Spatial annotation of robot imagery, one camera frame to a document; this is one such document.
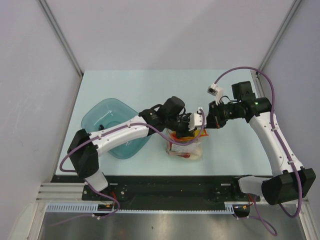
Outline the yellow banana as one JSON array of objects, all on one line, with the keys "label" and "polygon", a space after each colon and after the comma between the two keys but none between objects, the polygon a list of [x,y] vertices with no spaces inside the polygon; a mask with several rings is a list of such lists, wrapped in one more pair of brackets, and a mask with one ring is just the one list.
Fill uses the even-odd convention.
[{"label": "yellow banana", "polygon": [[190,134],[190,136],[184,136],[184,137],[181,137],[179,138],[180,141],[182,142],[189,142],[189,141],[192,141],[194,139],[197,139],[198,136],[201,138],[203,136],[206,136],[206,132],[203,130],[203,131],[200,131],[199,129],[195,130],[194,132],[192,132]]}]

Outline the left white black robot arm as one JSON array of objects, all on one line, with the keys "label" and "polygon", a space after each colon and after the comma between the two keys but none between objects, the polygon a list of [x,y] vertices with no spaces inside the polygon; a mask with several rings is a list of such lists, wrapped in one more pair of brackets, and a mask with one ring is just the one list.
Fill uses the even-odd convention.
[{"label": "left white black robot arm", "polygon": [[178,137],[192,137],[197,115],[185,112],[185,103],[172,96],[164,104],[157,104],[138,113],[130,120],[108,129],[88,133],[76,132],[67,150],[77,176],[93,188],[100,200],[110,196],[111,188],[99,166],[99,156],[124,143],[161,133],[174,131]]}]

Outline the red cherry bunch with leaf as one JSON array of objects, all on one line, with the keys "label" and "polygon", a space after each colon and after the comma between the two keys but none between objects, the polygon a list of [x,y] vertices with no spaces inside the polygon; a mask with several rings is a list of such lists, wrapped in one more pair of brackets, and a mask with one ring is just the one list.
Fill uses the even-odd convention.
[{"label": "red cherry bunch with leaf", "polygon": [[190,153],[194,150],[194,148],[195,147],[192,144],[187,146],[181,146],[173,144],[171,142],[168,142],[166,144],[166,152],[169,155],[182,158],[188,158]]}]

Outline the clear zip bag red zipper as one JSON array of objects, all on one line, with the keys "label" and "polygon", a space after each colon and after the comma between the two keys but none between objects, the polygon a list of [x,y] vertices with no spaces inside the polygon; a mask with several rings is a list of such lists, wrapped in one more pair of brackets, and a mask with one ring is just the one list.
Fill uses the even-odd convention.
[{"label": "clear zip bag red zipper", "polygon": [[192,141],[193,139],[196,138],[196,136],[200,133],[199,138],[189,144],[189,145],[177,145],[175,143],[172,143],[170,141],[166,142],[166,152],[170,156],[175,156],[175,157],[181,157],[189,160],[198,160],[201,158],[203,155],[203,144],[202,140],[205,137],[208,137],[209,135],[207,134],[207,131],[204,129],[203,131],[200,132],[200,129],[195,130],[194,136],[187,136],[187,137],[182,137],[182,138],[177,138],[176,132],[167,129],[166,130],[166,135],[174,142],[179,142],[179,143],[188,143]]}]

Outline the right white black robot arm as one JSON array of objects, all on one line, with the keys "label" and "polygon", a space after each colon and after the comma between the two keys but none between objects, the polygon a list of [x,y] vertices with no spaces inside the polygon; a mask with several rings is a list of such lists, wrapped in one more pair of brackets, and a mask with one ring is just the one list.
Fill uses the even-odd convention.
[{"label": "right white black robot arm", "polygon": [[231,86],[233,101],[222,101],[224,90],[211,84],[207,92],[215,96],[209,103],[206,128],[220,129],[228,120],[245,119],[254,130],[270,163],[272,177],[244,175],[235,178],[231,196],[242,201],[248,194],[262,196],[274,206],[306,197],[316,174],[296,158],[278,126],[272,105],[266,97],[256,97],[249,81]]}]

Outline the green white lettuce head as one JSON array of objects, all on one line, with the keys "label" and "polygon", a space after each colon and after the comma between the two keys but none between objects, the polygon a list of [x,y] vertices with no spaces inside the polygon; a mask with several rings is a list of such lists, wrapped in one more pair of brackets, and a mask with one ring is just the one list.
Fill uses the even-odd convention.
[{"label": "green white lettuce head", "polygon": [[188,159],[189,160],[199,160],[203,155],[203,147],[198,145],[190,154]]}]

